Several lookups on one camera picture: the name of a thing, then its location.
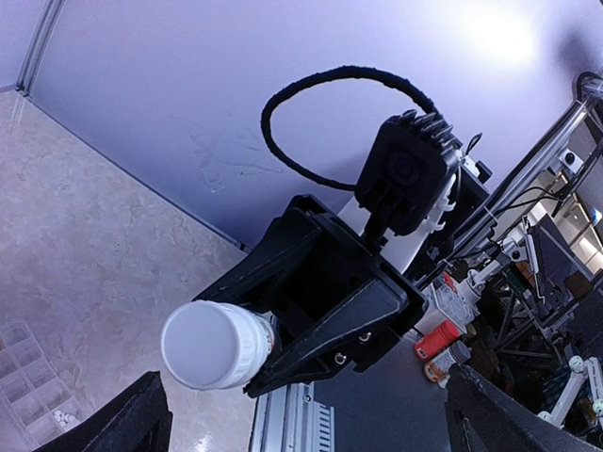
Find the clear plastic pill organizer box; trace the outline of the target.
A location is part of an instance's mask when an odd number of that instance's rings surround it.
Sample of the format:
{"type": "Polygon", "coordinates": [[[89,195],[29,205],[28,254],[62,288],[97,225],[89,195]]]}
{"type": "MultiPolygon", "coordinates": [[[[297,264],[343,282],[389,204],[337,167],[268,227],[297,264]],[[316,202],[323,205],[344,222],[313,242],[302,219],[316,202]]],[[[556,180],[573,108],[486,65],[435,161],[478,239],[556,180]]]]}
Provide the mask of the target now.
{"type": "Polygon", "coordinates": [[[26,445],[37,448],[71,428],[62,428],[56,410],[85,419],[81,406],[44,356],[27,324],[1,326],[1,409],[26,445]]]}

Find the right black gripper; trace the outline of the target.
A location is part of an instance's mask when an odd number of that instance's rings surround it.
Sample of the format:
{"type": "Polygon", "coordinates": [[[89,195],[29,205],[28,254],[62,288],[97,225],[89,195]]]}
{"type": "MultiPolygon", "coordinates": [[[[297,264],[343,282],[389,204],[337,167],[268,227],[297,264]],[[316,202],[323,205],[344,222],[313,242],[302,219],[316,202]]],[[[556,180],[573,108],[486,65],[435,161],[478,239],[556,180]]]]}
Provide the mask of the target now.
{"type": "Polygon", "coordinates": [[[380,360],[424,313],[424,298],[335,213],[294,197],[260,243],[195,298],[278,318],[283,342],[244,392],[252,398],[380,360]]]}

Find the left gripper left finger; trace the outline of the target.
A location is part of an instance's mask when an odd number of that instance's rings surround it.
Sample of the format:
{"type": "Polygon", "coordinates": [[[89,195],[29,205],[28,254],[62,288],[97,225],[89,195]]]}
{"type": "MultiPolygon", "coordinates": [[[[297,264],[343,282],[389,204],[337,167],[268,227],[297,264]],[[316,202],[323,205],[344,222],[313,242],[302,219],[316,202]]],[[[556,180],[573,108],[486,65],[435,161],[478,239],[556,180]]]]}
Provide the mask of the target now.
{"type": "Polygon", "coordinates": [[[83,423],[37,448],[57,451],[168,452],[171,411],[158,371],[148,371],[83,423]]]}

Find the white capped pill bottle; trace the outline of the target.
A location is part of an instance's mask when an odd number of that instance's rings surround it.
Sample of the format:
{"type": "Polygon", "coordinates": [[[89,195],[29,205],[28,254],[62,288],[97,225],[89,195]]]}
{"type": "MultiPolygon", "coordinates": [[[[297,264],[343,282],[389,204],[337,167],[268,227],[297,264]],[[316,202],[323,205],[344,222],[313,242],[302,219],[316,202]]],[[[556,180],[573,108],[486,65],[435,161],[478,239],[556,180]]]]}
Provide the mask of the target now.
{"type": "Polygon", "coordinates": [[[249,383],[278,344],[269,320],[230,303],[195,300],[167,318],[160,349],[170,374],[197,391],[249,383]]]}

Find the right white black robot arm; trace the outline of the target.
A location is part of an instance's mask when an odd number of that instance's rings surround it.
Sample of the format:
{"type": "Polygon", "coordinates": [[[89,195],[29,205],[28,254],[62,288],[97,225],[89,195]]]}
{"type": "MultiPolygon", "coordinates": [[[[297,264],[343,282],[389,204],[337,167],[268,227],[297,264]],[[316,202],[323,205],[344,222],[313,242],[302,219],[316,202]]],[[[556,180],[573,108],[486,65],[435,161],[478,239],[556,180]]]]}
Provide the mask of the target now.
{"type": "Polygon", "coordinates": [[[417,281],[488,198],[467,169],[461,177],[434,232],[392,236],[380,250],[316,197],[298,195],[256,247],[201,292],[202,300],[277,319],[275,348],[242,381],[248,396],[330,379],[347,365],[363,372],[399,342],[427,310],[417,281]]]}

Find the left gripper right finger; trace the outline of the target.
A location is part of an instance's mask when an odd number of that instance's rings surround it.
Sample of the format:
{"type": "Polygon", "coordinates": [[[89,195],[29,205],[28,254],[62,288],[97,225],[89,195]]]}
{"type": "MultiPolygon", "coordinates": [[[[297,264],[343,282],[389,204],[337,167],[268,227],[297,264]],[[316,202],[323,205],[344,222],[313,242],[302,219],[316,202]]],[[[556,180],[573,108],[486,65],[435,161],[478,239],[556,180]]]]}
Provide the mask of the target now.
{"type": "Polygon", "coordinates": [[[453,451],[595,451],[537,417],[464,364],[451,367],[445,412],[453,451]]]}

